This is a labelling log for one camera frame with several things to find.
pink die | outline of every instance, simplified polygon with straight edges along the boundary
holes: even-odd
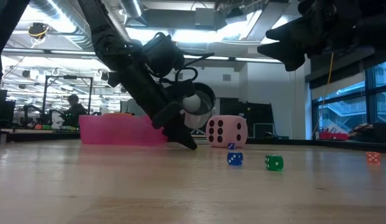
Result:
[[[247,123],[240,116],[213,116],[206,124],[206,138],[212,147],[227,148],[229,143],[244,147],[247,137]]]

orange die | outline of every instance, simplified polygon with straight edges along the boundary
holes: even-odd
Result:
[[[380,153],[379,152],[366,152],[368,164],[380,164]]]

pink container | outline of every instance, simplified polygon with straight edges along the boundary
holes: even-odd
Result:
[[[148,116],[80,116],[83,144],[158,146],[167,142],[162,129],[154,129]]]

glass window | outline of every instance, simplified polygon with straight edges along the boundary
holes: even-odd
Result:
[[[386,62],[374,66],[375,86],[386,85]]]
[[[365,97],[328,103],[324,105],[324,108],[319,105],[318,116],[320,115],[320,138],[322,138],[321,133],[323,132],[346,134],[357,124],[367,121]]]
[[[357,93],[359,91],[364,91],[364,90],[365,90],[365,81],[362,81],[354,85],[340,89],[338,91],[335,91],[333,93],[330,93],[327,95],[325,99],[327,100],[327,99],[331,99],[339,96],[345,96],[351,93]],[[322,100],[323,100],[323,97],[318,98],[318,101],[322,101]]]
[[[377,122],[386,122],[386,91],[378,93],[377,99]]]

die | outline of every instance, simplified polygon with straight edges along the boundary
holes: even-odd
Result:
[[[232,166],[241,166],[244,160],[242,152],[229,152],[227,154],[227,163]]]
[[[281,171],[284,167],[284,161],[282,156],[279,155],[266,155],[265,166],[267,170]]]
[[[379,152],[366,152],[368,164],[380,164],[380,153]]]
[[[248,137],[248,127],[241,116],[219,115],[210,118],[206,124],[206,138],[212,147],[228,147],[233,142],[244,147]]]
[[[229,149],[236,149],[236,145],[234,143],[229,143]]]

